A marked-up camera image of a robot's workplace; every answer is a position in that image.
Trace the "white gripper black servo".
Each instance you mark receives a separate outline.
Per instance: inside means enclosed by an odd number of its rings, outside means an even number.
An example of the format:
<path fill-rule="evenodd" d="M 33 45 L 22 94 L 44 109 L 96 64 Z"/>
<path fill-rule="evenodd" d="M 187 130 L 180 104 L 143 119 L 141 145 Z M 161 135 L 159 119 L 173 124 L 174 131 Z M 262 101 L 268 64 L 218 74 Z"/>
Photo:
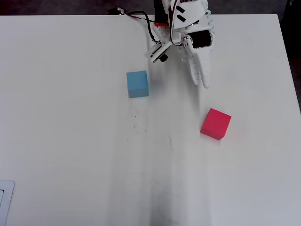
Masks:
<path fill-rule="evenodd" d="M 194 23 L 181 30 L 182 61 L 187 62 L 190 75 L 196 85 L 200 83 L 200 72 L 203 86 L 210 86 L 210 51 L 214 47 L 213 26 L 209 23 Z"/>

